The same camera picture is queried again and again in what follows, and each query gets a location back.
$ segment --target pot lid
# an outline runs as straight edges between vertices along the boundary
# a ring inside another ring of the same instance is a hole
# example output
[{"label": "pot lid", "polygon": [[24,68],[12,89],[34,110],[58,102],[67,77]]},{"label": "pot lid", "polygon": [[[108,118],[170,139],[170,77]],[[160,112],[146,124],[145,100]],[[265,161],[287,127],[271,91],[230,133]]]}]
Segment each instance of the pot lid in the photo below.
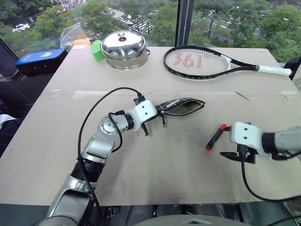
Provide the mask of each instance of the pot lid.
[{"label": "pot lid", "polygon": [[114,59],[128,59],[146,49],[143,36],[134,31],[116,31],[107,35],[102,43],[103,53]]}]

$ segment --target wooden tabletop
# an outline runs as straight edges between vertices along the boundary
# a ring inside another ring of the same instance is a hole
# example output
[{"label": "wooden tabletop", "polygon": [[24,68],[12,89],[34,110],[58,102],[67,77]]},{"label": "wooden tabletop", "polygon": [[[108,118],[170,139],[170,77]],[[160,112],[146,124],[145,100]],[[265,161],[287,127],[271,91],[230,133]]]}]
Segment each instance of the wooden tabletop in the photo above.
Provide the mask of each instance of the wooden tabletop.
[{"label": "wooden tabletop", "polygon": [[[74,48],[57,70],[0,159],[0,203],[49,205],[77,157],[79,128],[91,106],[107,91],[133,87],[158,104],[179,97],[205,101],[203,109],[183,117],[157,118],[143,131],[123,133],[122,148],[111,155],[96,195],[102,205],[250,202],[239,162],[219,155],[236,151],[224,132],[212,151],[205,145],[226,123],[250,121],[267,131],[300,124],[300,96],[287,77],[237,72],[209,81],[190,81],[168,72],[162,63],[169,48],[149,47],[147,63],[119,71],[97,63],[89,46]],[[252,64],[277,66],[266,49],[218,48]],[[87,121],[82,147],[108,112],[134,107],[135,95],[119,91]],[[267,198],[297,195],[301,164],[296,158],[256,157],[246,165],[250,187]]]}]

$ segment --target tennis racket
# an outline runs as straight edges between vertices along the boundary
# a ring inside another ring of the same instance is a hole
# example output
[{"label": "tennis racket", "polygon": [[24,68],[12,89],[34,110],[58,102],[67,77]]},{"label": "tennis racket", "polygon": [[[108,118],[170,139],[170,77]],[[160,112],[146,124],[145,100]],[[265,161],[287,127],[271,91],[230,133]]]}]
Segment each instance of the tennis racket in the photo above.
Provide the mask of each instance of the tennis racket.
[{"label": "tennis racket", "polygon": [[[244,70],[284,76],[289,76],[292,72],[291,69],[243,63],[212,49],[196,46],[170,49],[165,53],[163,63],[171,73],[188,79],[212,79]],[[240,67],[231,68],[230,63]]]}]

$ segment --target metal pole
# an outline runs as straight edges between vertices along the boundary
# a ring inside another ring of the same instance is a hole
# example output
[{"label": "metal pole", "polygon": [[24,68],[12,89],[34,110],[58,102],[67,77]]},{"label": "metal pole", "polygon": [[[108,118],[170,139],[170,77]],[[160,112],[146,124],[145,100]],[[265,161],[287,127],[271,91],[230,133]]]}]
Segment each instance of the metal pole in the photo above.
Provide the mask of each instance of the metal pole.
[{"label": "metal pole", "polygon": [[179,0],[175,46],[187,46],[194,0]]}]

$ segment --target green sponge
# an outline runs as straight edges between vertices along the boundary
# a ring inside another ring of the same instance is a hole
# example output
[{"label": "green sponge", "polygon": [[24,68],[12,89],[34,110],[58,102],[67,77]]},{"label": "green sponge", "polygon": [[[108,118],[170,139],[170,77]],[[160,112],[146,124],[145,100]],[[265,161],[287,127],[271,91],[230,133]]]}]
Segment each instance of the green sponge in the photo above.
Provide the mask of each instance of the green sponge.
[{"label": "green sponge", "polygon": [[92,43],[91,48],[90,48],[91,53],[93,54],[93,56],[97,62],[105,59],[105,55],[102,52],[101,45],[102,45],[102,41],[96,40]]}]

